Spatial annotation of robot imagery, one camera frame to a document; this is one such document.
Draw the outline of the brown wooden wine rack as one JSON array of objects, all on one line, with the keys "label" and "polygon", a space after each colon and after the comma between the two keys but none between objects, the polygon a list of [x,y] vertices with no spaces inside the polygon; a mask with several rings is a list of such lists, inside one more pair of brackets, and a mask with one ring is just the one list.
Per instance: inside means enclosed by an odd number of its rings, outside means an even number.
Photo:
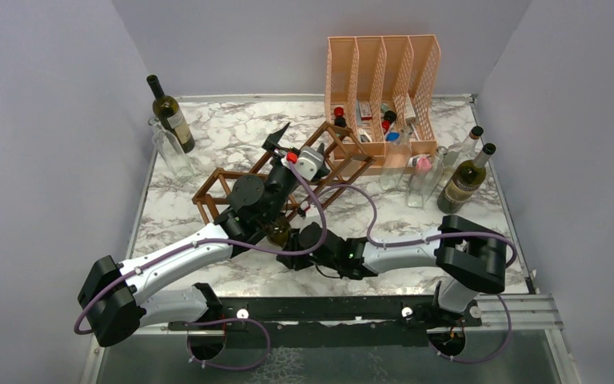
[{"label": "brown wooden wine rack", "polygon": [[[303,150],[309,146],[316,150],[321,143],[325,144],[325,161],[330,168],[330,174],[320,181],[307,181],[307,183],[313,187],[313,192],[316,194],[325,191],[328,186],[336,188],[334,195],[322,204],[323,208],[327,208],[342,194],[345,186],[353,184],[373,165],[375,158],[357,141],[352,129],[335,126],[329,122],[323,122],[302,146],[285,148]],[[250,178],[252,181],[260,180],[266,184],[273,182],[271,176],[279,180],[292,175],[288,170],[279,171],[277,169],[279,165],[279,161],[265,151],[246,172],[215,169],[192,197],[192,202],[198,208],[203,222],[208,224],[217,219],[221,214],[219,206],[231,205],[228,197],[237,191],[238,181]]]}]

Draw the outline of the pink capped small bottle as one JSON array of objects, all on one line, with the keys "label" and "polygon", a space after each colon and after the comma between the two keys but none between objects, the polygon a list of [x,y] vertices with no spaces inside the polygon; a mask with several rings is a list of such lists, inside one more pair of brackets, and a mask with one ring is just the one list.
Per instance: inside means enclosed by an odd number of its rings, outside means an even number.
[{"label": "pink capped small bottle", "polygon": [[433,159],[431,156],[416,157],[413,159],[414,170],[419,173],[426,173],[432,169]]}]

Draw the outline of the green bottle white label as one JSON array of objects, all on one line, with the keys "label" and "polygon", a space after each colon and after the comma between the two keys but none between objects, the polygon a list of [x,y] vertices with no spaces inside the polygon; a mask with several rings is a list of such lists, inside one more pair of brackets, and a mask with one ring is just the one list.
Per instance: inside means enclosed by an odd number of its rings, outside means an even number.
[{"label": "green bottle white label", "polygon": [[496,146],[487,143],[474,159],[466,160],[456,168],[437,198],[440,211],[455,214],[468,202],[486,179],[486,164],[495,153]]}]

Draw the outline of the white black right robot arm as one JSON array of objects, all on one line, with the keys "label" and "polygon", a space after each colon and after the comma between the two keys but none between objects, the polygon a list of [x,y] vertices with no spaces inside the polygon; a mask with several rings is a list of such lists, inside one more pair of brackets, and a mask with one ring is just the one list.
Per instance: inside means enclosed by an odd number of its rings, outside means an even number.
[{"label": "white black right robot arm", "polygon": [[[326,238],[322,244],[318,240]],[[340,278],[363,280],[401,269],[436,267],[448,278],[442,280],[429,304],[431,319],[451,324],[478,294],[500,294],[505,289],[508,240],[458,215],[446,215],[439,226],[420,237],[396,241],[341,238],[320,223],[311,222],[291,230],[285,254],[276,259],[290,270],[325,267]]]}]

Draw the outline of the peach plastic file organizer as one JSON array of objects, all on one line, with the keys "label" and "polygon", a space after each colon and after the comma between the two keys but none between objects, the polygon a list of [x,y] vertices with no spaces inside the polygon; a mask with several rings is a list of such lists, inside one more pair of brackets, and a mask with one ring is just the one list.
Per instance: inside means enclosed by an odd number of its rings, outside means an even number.
[{"label": "peach plastic file organizer", "polygon": [[325,115],[333,122],[343,113],[353,138],[344,138],[330,159],[335,165],[348,152],[365,152],[379,174],[389,148],[385,136],[411,131],[414,156],[432,155],[437,139],[429,118],[441,61],[434,34],[330,37],[325,83]]}]

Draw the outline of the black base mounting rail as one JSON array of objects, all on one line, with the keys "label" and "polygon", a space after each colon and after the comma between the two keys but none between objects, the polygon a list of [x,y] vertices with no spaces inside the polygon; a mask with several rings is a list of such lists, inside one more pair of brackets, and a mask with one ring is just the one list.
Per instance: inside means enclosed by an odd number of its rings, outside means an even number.
[{"label": "black base mounting rail", "polygon": [[229,348],[318,348],[421,346],[427,333],[479,327],[466,310],[449,314],[431,295],[220,298],[212,316],[218,326],[170,322],[170,331],[186,332],[196,346],[224,342]]}]

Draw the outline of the red capped small bottle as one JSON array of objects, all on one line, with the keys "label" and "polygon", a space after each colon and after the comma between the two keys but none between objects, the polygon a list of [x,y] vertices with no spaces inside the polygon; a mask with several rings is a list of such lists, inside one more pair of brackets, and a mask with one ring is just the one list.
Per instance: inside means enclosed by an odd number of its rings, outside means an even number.
[{"label": "red capped small bottle", "polygon": [[343,107],[335,107],[333,109],[333,116],[334,116],[334,120],[333,120],[333,124],[335,126],[339,126],[339,127],[346,127],[347,126],[347,122],[345,119],[345,110]]}]

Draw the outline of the green bottle silver cap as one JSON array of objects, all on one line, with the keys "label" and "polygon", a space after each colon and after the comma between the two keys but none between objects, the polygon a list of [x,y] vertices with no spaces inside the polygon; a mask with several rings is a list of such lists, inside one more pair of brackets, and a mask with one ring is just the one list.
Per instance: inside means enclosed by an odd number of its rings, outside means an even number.
[{"label": "green bottle silver cap", "polygon": [[265,236],[270,244],[281,249],[286,247],[291,233],[291,225],[284,214],[280,214],[273,221],[265,221],[261,224]]}]

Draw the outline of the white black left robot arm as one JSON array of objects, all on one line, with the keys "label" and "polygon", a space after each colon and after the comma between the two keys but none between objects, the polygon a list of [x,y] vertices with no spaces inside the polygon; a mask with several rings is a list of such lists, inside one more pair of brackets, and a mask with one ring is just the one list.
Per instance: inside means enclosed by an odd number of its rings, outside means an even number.
[{"label": "white black left robot arm", "polygon": [[258,243],[286,243],[290,226],[284,205],[297,186],[309,188],[329,174],[325,147],[284,148],[285,128],[270,134],[263,148],[272,158],[265,178],[242,175],[227,194],[227,208],[193,235],[137,261],[99,258],[78,294],[82,312],[74,333],[92,334],[102,347],[127,339],[154,320],[159,310],[148,301],[170,283],[202,267],[230,260]]}]

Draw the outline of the blue bottle cap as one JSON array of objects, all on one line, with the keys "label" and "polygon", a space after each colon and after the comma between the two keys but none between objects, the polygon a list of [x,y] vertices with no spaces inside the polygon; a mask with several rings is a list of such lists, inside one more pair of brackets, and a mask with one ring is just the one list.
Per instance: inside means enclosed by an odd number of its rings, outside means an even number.
[{"label": "blue bottle cap", "polygon": [[388,134],[385,136],[386,142],[395,142],[400,139],[401,139],[401,133],[398,133],[398,132],[388,132]]}]

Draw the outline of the dark green wine bottle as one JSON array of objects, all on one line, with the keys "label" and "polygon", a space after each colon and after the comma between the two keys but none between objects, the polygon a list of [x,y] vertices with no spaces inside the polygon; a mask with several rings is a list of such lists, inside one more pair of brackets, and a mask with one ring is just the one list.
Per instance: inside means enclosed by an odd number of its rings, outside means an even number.
[{"label": "dark green wine bottle", "polygon": [[167,131],[176,136],[183,151],[189,153],[195,148],[195,140],[180,105],[172,96],[165,93],[157,75],[148,75],[146,82],[154,96],[152,103],[154,115]]}]

